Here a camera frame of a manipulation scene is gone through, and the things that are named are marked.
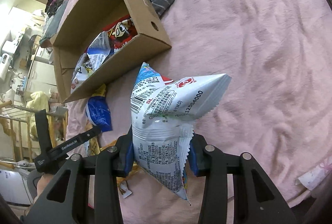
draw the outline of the red snack package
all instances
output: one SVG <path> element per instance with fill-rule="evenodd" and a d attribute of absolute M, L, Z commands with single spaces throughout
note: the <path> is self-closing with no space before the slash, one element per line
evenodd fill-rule
<path fill-rule="evenodd" d="M 127 44 L 127 42 L 137 35 L 136 28 L 130 15 L 126 15 L 104 27 L 103 31 L 107 31 L 110 46 L 111 49 L 114 48 L 114 53 L 117 53 Z"/>

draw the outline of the white snack bag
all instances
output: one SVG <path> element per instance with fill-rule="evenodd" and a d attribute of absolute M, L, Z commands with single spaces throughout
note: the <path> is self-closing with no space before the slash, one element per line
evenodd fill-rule
<path fill-rule="evenodd" d="M 231 77 L 218 74 L 173 81 L 143 63 L 131 96 L 135 161 L 184 200 L 184 166 L 194 122 L 214 107 Z"/>
<path fill-rule="evenodd" d="M 109 55 L 112 55 L 112 49 L 108 34 L 107 32 L 101 32 L 78 60 L 72 77 L 70 93 L 74 92 L 90 77 Z"/>

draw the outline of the barcode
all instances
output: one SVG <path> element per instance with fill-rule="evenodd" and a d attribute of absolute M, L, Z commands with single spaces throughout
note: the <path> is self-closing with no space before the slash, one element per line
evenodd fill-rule
<path fill-rule="evenodd" d="M 139 106 L 136 106 L 133 103 L 131 103 L 130 106 L 132 108 L 132 112 L 138 114 Z"/>
<path fill-rule="evenodd" d="M 153 91 L 146 91 L 138 96 L 133 97 L 131 99 L 132 112 L 138 114 L 140 107 L 152 93 Z"/>

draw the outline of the white appliance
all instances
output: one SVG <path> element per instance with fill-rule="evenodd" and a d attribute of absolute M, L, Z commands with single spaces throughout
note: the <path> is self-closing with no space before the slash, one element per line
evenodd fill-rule
<path fill-rule="evenodd" d="M 37 62 L 42 62 L 49 64 L 52 52 L 48 52 L 46 48 L 39 47 L 35 54 L 34 60 Z"/>
<path fill-rule="evenodd" d="M 2 82 L 5 81 L 11 60 L 12 57 L 9 54 L 2 54 L 0 59 L 0 81 Z"/>
<path fill-rule="evenodd" d="M 6 41 L 1 49 L 1 53 L 7 53 L 11 56 L 13 56 L 13 54 L 15 53 L 17 46 L 16 46 L 17 42 L 16 41 Z"/>
<path fill-rule="evenodd" d="M 48 93 L 49 90 L 57 92 L 54 66 L 33 61 L 28 77 L 25 92 L 27 94 L 37 91 Z"/>
<path fill-rule="evenodd" d="M 33 202 L 26 180 L 15 171 L 0 169 L 0 193 L 7 202 L 24 205 Z"/>

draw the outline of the black clamp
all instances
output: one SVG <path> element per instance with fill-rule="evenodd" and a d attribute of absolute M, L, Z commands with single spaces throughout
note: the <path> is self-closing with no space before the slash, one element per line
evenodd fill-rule
<path fill-rule="evenodd" d="M 36 156 L 34 159 L 38 172 L 46 172 L 49 174 L 57 173 L 68 157 L 67 153 L 69 151 L 92 139 L 101 132 L 100 128 L 95 126 L 53 148 L 49 137 L 49 122 L 47 120 L 46 110 L 41 110 L 35 113 L 34 116 L 41 151 L 40 155 Z"/>
<path fill-rule="evenodd" d="M 233 174 L 234 223 L 295 224 L 293 212 L 250 153 L 225 154 L 194 134 L 188 155 L 195 176 L 205 176 L 199 223 L 226 223 L 227 174 Z"/>
<path fill-rule="evenodd" d="M 86 224 L 90 175 L 95 175 L 94 223 L 123 223 L 116 177 L 125 178 L 132 169 L 132 127 L 128 134 L 118 138 L 115 146 L 99 155 L 82 158 L 74 154 L 66 161 L 66 153 L 98 135 L 99 128 L 52 149 L 45 112 L 36 113 L 36 126 L 42 149 L 42 154 L 35 159 L 36 167 L 56 174 L 24 223 Z M 227 174 L 233 174 L 234 224 L 296 223 L 286 201 L 251 154 L 225 154 L 208 145 L 202 135 L 194 134 L 188 161 L 195 176 L 206 177 L 199 223 L 226 224 Z"/>

